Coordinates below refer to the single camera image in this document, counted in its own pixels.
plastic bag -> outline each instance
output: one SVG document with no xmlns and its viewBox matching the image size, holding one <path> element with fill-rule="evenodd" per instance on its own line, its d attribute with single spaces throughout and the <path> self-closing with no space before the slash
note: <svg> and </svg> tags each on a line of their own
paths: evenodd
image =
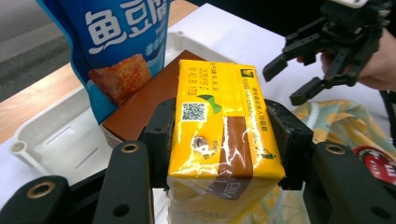
<svg viewBox="0 0 396 224">
<path fill-rule="evenodd" d="M 164 64 L 170 0 L 37 0 L 61 28 L 99 123 Z"/>
</svg>

snack bag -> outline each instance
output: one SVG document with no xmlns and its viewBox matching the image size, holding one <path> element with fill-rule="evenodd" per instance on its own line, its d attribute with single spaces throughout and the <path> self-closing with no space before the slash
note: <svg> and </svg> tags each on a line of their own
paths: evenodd
<svg viewBox="0 0 396 224">
<path fill-rule="evenodd" d="M 293 113 L 314 131 L 314 143 L 332 141 L 350 148 L 373 176 L 396 185 L 396 148 L 363 105 L 312 102 Z"/>
<path fill-rule="evenodd" d="M 255 68 L 181 60 L 171 223 L 241 223 L 285 176 Z"/>
<path fill-rule="evenodd" d="M 163 69 L 169 0 L 37 0 L 64 32 L 99 123 Z"/>
</svg>

robotic hand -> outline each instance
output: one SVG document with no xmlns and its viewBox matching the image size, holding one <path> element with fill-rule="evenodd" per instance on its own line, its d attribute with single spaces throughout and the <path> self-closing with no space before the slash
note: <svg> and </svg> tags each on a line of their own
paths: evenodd
<svg viewBox="0 0 396 224">
<path fill-rule="evenodd" d="M 268 63 L 262 73 L 270 81 L 287 61 L 302 57 L 304 65 L 316 61 L 316 54 L 332 49 L 335 58 L 323 79 L 314 77 L 290 97 L 301 105 L 324 89 L 356 84 L 363 67 L 378 51 L 382 29 L 389 24 L 387 16 L 393 0 L 329 0 L 320 11 L 322 18 L 286 36 L 282 53 Z"/>
</svg>

table surface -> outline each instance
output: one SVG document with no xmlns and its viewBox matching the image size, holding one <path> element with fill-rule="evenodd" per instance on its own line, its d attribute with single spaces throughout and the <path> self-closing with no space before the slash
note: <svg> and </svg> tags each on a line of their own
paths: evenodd
<svg viewBox="0 0 396 224">
<path fill-rule="evenodd" d="M 243 21 L 218 8 L 203 5 L 197 10 L 195 9 L 197 7 L 194 5 L 182 0 L 175 0 L 171 5 L 169 22 L 171 27 L 168 30 L 170 33 L 177 33 L 191 39 L 191 47 L 194 47 L 192 52 L 199 53 L 201 49 L 213 50 L 236 63 L 253 64 L 257 71 L 260 72 L 265 65 L 280 53 L 284 46 L 285 39 L 283 36 Z M 177 42 L 177 45 L 181 47 L 184 44 L 186 43 L 183 41 Z M 290 94 L 305 84 L 307 80 L 310 80 L 312 76 L 322 76 L 320 63 L 303 66 L 295 61 L 290 61 L 288 68 L 271 82 L 267 83 L 262 76 L 258 77 L 262 93 L 266 99 L 279 102 L 287 109 L 293 109 L 289 100 Z M 59 82 L 62 83 L 62 86 L 54 84 Z M 19 95 L 11 97 L 8 102 L 5 102 L 7 104 L 2 103 L 0 106 L 0 128 L 2 128 L 2 133 L 7 133 L 8 136 L 2 136 L 0 142 L 4 142 L 11 137 L 15 130 L 33 115 L 80 87 L 81 85 L 74 76 L 70 65 L 67 64 L 59 71 L 22 91 Z M 47 97 L 47 95 L 51 99 L 53 98 L 49 103 L 43 102 L 45 100 L 43 98 Z M 387 124 L 389 121 L 377 91 L 361 84 L 354 87 L 340 86 L 324 91 L 315 98 L 316 101 L 330 99 L 349 99 L 366 105 L 375 116 L 375 119 L 383 123 L 381 127 L 385 129 L 389 127 Z M 14 114 L 18 114 L 19 111 L 23 111 L 21 114 L 25 116 L 24 119 L 13 118 Z M 6 148 L 10 144 L 11 140 L 8 140 L 0 146 L 0 164 L 2 164 L 0 169 L 0 189 L 2 190 L 0 193 L 0 208 L 18 187 L 36 177 L 42 176 L 34 167 L 25 165 L 8 153 Z M 294 217 L 298 217 L 295 216 L 295 207 L 289 204 L 285 205 L 290 208 L 290 213 Z"/>
<path fill-rule="evenodd" d="M 193 12 L 198 6 L 174 0 L 170 6 L 169 26 Z M 55 104 L 82 85 L 68 63 L 28 88 L 0 103 L 0 144 L 14 135 L 28 119 Z"/>
</svg>

